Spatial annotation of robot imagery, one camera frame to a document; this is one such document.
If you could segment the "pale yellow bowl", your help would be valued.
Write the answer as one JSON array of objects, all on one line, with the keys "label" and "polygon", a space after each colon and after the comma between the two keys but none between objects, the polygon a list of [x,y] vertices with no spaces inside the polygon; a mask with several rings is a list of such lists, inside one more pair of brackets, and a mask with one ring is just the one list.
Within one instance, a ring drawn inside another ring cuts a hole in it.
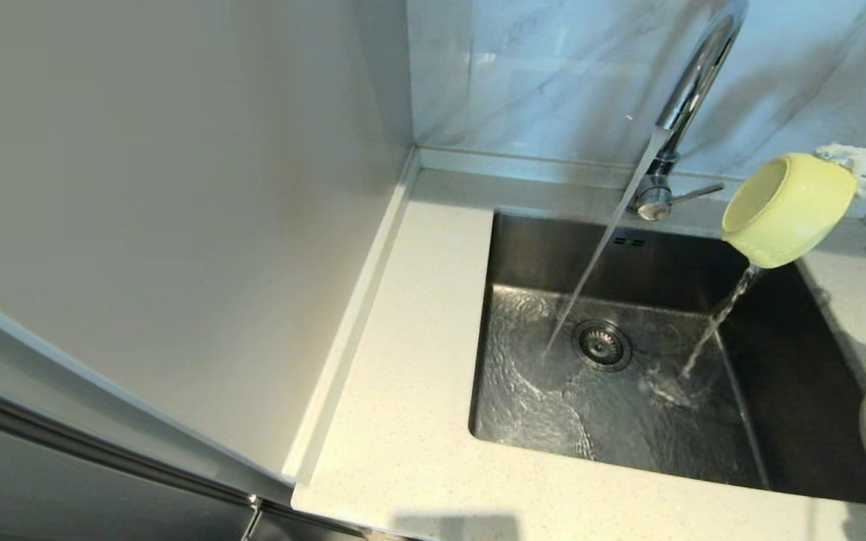
[{"label": "pale yellow bowl", "polygon": [[857,181],[842,165],[805,153],[783,154],[739,185],[719,237],[756,267],[785,266],[831,233],[856,189]]}]

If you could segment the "chrome faucet lever handle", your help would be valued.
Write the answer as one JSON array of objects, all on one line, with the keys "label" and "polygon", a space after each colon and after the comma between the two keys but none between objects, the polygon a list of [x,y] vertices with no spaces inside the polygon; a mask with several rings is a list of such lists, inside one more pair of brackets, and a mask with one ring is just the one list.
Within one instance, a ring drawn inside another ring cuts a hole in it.
[{"label": "chrome faucet lever handle", "polygon": [[724,188],[724,183],[716,183],[701,189],[694,189],[694,191],[688,192],[688,194],[678,195],[676,198],[672,198],[670,200],[670,205],[680,204],[696,198],[703,198],[705,195],[716,194],[716,192],[721,192]]}]

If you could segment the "stainless steel sink basin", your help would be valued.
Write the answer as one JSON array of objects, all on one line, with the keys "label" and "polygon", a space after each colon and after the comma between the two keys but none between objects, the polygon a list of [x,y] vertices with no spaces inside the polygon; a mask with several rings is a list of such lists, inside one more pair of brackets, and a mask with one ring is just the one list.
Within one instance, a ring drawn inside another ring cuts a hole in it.
[{"label": "stainless steel sink basin", "polygon": [[[752,274],[727,243],[496,213],[471,434],[567,458],[866,504],[862,390],[794,264]],[[571,332],[614,323],[633,360],[598,372]]]}]

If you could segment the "chrome gooseneck kitchen faucet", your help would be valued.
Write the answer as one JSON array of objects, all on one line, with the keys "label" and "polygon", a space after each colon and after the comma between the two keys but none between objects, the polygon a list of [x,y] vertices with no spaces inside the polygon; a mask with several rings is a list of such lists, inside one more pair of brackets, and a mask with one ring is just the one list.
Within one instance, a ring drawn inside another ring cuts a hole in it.
[{"label": "chrome gooseneck kitchen faucet", "polygon": [[640,219],[649,222],[669,219],[673,207],[670,200],[674,197],[669,176],[680,160],[678,147],[725,64],[748,11],[749,0],[722,0],[695,44],[656,121],[666,140],[657,150],[647,151],[649,165],[642,174],[634,176],[639,184],[628,203],[628,211]]}]

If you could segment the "round metal drain strainer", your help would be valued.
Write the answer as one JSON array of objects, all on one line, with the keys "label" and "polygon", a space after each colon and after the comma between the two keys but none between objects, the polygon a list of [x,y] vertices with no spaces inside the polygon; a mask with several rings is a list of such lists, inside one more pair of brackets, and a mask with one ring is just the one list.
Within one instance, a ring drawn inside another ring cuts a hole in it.
[{"label": "round metal drain strainer", "polygon": [[578,322],[571,332],[571,345],[575,356],[598,372],[621,372],[633,360],[628,336],[614,323],[602,319]]}]

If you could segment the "white tall side panel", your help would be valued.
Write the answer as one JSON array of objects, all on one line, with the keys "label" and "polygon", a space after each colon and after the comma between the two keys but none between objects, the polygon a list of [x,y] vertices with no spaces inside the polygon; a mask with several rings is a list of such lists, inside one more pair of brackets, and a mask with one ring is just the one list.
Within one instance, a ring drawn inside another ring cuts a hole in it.
[{"label": "white tall side panel", "polygon": [[0,0],[0,329],[297,482],[409,82],[407,0]]}]

